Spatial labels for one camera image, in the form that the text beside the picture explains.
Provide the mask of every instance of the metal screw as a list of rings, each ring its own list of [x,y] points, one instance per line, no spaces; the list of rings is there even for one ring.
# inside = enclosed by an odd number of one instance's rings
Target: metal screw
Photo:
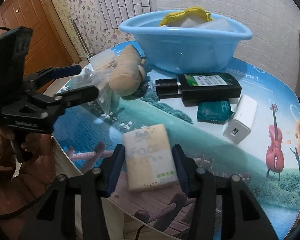
[[[205,172],[206,172],[205,168],[203,168],[203,167],[197,168],[197,173],[204,174]]]
[[[101,172],[101,169],[100,168],[93,168],[91,171],[92,171],[93,174],[99,174]]]
[[[235,182],[238,182],[240,180],[240,177],[238,175],[232,175],[231,179]]]
[[[40,114],[41,118],[46,118],[48,116],[49,116],[49,114],[47,112],[43,112],[43,113]]]
[[[64,175],[64,174],[60,174],[57,177],[57,180],[59,180],[59,181],[64,181],[65,179],[66,179],[66,175]]]

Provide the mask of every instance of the green soap package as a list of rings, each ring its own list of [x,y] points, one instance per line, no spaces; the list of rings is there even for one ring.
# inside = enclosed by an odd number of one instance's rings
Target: green soap package
[[[198,106],[197,119],[199,122],[224,123],[232,113],[229,100],[203,102]]]

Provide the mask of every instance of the black bottle cap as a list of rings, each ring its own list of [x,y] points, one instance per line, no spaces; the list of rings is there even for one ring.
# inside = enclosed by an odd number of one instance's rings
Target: black bottle cap
[[[159,98],[178,95],[178,82],[176,78],[158,79],[155,89]]]

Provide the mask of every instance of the tiled floor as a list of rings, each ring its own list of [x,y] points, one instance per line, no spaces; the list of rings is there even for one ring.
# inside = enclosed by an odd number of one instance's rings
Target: tiled floor
[[[82,61],[79,63],[79,65],[83,68],[87,64],[89,64],[88,61]],[[52,97],[54,94],[56,94],[73,76],[65,77],[65,78],[59,78],[55,80],[43,93],[44,95]]]

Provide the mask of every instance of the brown door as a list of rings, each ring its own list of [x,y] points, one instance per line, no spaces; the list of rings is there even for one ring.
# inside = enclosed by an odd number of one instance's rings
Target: brown door
[[[5,0],[0,7],[0,26],[10,29],[25,26],[34,30],[24,75],[51,66],[64,67],[73,63],[54,26],[50,25],[42,0]],[[45,91],[49,85],[39,91]]]

